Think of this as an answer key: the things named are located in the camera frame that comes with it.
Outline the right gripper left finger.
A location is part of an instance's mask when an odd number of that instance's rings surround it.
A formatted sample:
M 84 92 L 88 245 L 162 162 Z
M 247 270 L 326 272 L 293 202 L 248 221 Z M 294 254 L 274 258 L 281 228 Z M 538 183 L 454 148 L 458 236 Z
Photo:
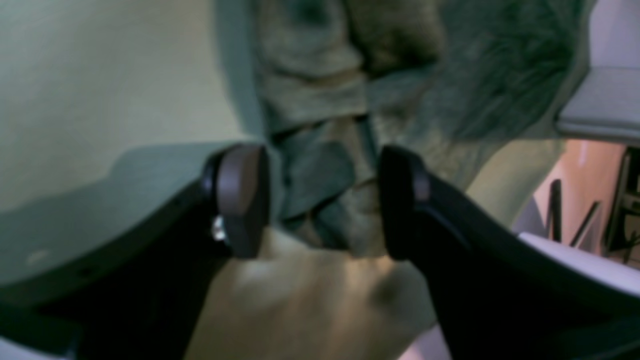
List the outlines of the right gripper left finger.
M 263 144 L 124 155 L 103 180 L 1 214 L 1 338 L 57 360 L 181 360 L 211 281 L 256 259 Z

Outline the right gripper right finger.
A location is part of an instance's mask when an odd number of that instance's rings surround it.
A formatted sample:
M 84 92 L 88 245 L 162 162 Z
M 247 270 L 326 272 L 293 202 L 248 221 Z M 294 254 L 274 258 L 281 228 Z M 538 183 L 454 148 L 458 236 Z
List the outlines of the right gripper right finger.
M 639 271 L 494 221 L 401 146 L 378 166 L 388 254 L 424 276 L 454 360 L 637 360 Z

